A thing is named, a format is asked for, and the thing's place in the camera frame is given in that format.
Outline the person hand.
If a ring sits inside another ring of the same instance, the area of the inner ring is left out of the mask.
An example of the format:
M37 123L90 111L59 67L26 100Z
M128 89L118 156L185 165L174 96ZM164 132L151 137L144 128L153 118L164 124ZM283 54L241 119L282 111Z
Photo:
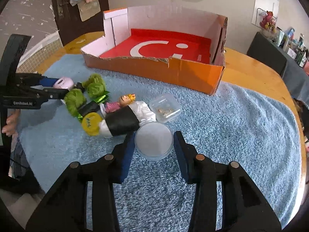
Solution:
M14 135L18 125L19 116L20 116L20 109L14 110L12 114L8 116L6 120L6 125L2 128L3 134L5 134L8 137Z

